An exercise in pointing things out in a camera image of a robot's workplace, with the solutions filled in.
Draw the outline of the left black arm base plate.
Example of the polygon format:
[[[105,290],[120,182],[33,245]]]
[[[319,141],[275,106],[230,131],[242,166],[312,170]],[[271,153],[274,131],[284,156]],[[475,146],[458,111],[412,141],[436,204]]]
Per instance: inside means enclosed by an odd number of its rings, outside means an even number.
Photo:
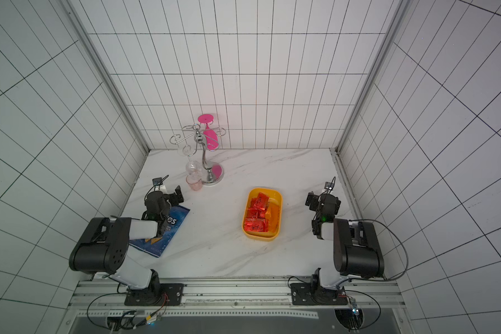
[[[181,283],[160,283],[146,289],[130,289],[124,304],[140,307],[179,306],[184,287]]]

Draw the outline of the yellow plastic storage box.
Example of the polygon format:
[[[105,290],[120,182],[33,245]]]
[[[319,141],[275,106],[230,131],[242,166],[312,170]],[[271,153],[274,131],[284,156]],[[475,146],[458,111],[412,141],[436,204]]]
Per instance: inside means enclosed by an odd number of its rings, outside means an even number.
[[[283,197],[274,189],[254,188],[245,206],[242,230],[244,234],[261,241],[272,241],[280,233]]]

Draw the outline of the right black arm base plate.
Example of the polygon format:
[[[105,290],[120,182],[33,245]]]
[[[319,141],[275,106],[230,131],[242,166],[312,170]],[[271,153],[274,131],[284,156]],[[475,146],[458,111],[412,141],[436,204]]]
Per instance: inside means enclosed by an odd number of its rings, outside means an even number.
[[[320,285],[312,288],[307,283],[291,283],[289,288],[294,306],[346,306],[349,303],[347,297],[337,290]]]

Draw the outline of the orange tea bag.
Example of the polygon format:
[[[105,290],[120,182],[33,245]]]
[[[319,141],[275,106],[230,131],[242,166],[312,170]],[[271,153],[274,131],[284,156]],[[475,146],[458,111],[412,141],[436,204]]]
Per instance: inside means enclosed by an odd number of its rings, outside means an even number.
[[[280,221],[280,207],[274,202],[268,202],[267,209],[265,211],[265,219],[268,223],[268,231],[274,232],[278,228]]]

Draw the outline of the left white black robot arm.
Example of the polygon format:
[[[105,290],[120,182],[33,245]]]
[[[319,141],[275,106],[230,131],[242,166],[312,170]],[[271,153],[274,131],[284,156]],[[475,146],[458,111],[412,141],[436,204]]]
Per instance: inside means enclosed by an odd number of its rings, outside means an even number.
[[[162,283],[155,269],[129,255],[133,248],[161,257],[189,214],[182,205],[182,189],[177,186],[174,192],[165,193],[161,186],[157,183],[146,194],[140,219],[92,218],[70,254],[71,270],[102,273],[126,286],[126,306],[178,306],[182,300],[182,283]]]

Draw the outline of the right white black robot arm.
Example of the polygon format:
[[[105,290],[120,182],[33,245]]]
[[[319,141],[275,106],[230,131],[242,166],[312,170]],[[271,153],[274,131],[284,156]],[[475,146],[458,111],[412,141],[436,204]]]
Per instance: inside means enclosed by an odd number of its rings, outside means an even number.
[[[337,218],[341,201],[327,188],[317,195],[310,192],[305,205],[315,213],[313,235],[333,242],[333,266],[318,268],[308,282],[288,282],[295,306],[346,306],[354,300],[345,285],[352,281],[391,282],[405,275],[385,275],[384,254],[377,237],[374,219]]]

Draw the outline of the red tea bag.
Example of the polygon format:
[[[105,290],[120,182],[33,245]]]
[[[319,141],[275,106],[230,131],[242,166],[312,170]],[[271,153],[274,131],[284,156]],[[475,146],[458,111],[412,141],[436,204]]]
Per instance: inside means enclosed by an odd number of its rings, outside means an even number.
[[[266,211],[265,210],[261,210],[261,209],[255,208],[255,207],[249,207],[246,210],[246,218],[265,219],[265,216],[266,216]]]
[[[250,206],[252,209],[265,211],[269,205],[269,197],[260,192],[255,198],[251,199]]]
[[[265,218],[246,218],[243,227],[246,232],[268,232],[269,221]]]

